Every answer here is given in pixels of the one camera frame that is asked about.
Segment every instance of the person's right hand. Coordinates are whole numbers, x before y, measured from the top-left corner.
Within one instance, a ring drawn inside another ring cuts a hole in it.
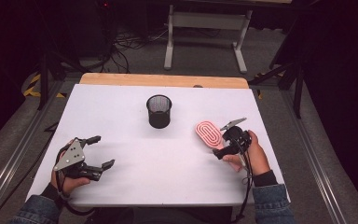
[[[269,171],[269,161],[263,148],[258,144],[258,138],[254,132],[248,131],[252,138],[252,144],[248,148],[249,161],[251,162],[253,175],[261,175]],[[223,161],[233,162],[241,165],[241,160],[238,155],[226,155],[223,157]]]

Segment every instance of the wooden table edge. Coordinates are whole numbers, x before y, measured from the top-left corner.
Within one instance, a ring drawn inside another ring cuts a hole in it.
[[[243,77],[194,77],[179,75],[85,73],[79,83],[117,86],[249,89],[248,82]]]

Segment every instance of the person's left hand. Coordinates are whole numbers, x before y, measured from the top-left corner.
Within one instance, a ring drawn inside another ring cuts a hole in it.
[[[75,188],[78,188],[80,186],[83,186],[83,185],[88,185],[90,183],[90,180],[86,177],[80,177],[80,178],[77,178],[77,179],[73,179],[73,178],[70,178],[70,177],[65,177],[65,176],[60,176],[60,182],[62,184],[62,181],[63,181],[63,186],[62,186],[62,193],[65,194],[66,196],[69,196],[72,191],[75,189]],[[57,179],[56,179],[56,172],[53,170],[51,172],[51,180],[50,180],[50,183],[52,186],[54,186],[54,188],[58,188],[57,187]]]

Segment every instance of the gray carpet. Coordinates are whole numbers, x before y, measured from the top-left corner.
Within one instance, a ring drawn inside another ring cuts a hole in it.
[[[163,69],[166,42],[160,39],[141,49],[123,51],[128,58],[130,71],[133,74],[245,77],[250,80],[257,73],[269,70],[269,63],[284,39],[284,35],[280,31],[250,29],[242,47],[242,54],[248,67],[248,73],[243,75],[238,71],[234,53],[230,46],[230,43],[237,37],[237,33],[222,31],[214,38],[206,37],[191,30],[178,30],[174,34],[175,46],[172,70]],[[115,59],[121,64],[125,64],[123,57],[119,59],[115,55]],[[94,62],[84,61],[82,63],[87,65]],[[117,67],[109,62],[105,71],[116,73]],[[60,92],[69,93],[68,97],[71,89],[79,80],[79,74],[71,73],[69,75],[60,90]],[[30,78],[24,83],[24,86],[28,85]],[[296,221],[297,223],[335,223],[310,168],[303,142],[290,114],[291,108],[285,105],[283,92],[274,87],[277,80],[276,77],[271,78],[258,87],[252,87],[252,89],[261,90],[262,99],[257,98],[255,91],[256,101],[277,160],[284,171],[283,178],[292,200],[291,208],[295,213]],[[11,178],[3,198],[6,198],[36,160],[50,135],[44,130],[60,120],[66,102],[67,98],[54,98],[48,113],[36,130],[34,139],[21,165]],[[0,170],[9,160],[14,147],[20,142],[33,116],[37,113],[37,106],[37,97],[27,97],[26,102],[0,132]],[[302,120],[300,122],[304,124],[315,153],[329,177],[346,222],[358,223],[358,194],[337,160],[306,88],[301,103],[301,115]],[[0,223],[10,219],[23,204],[28,189],[32,185],[32,176],[37,171],[37,166],[24,179],[1,210]],[[233,216],[237,214],[238,210],[239,208],[236,207]],[[65,210],[60,222],[81,223],[84,219],[84,217],[77,217]],[[255,223],[252,206],[247,207],[246,218],[240,223]]]

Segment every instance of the floor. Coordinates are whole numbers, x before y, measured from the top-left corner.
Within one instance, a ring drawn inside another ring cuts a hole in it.
[[[122,54],[114,53],[115,62],[108,62],[103,71],[125,73],[127,67],[133,74],[245,77],[251,80],[256,74],[269,70],[269,63],[284,39],[279,30],[250,29],[242,47],[248,67],[244,75],[238,71],[230,46],[237,37],[236,33],[177,29],[172,69],[166,71],[163,69],[166,33],[163,32],[151,37],[153,41],[148,44],[138,46],[139,49],[117,46]],[[125,44],[136,46],[136,43]],[[95,59],[82,60],[84,66],[93,63]],[[30,74],[24,82],[24,91],[35,75]],[[41,161],[39,157],[43,158],[52,135],[48,128],[53,130],[60,121],[71,90],[80,77],[77,72],[68,72],[64,82],[51,80],[50,92],[53,95],[42,110],[37,110],[38,97],[27,96],[25,103],[0,132],[0,204],[8,198],[0,210],[0,223],[13,217],[24,203]],[[278,77],[273,77],[258,86],[251,86],[251,89],[283,170],[296,221],[358,223],[357,191],[337,159],[306,86],[301,101],[302,119],[296,119],[291,107],[293,87],[290,91],[280,91],[276,87],[278,80]],[[38,85],[32,92],[40,92]],[[246,218],[240,223],[255,223],[253,207],[247,206],[245,212]],[[64,210],[60,223],[81,223],[84,219]]]

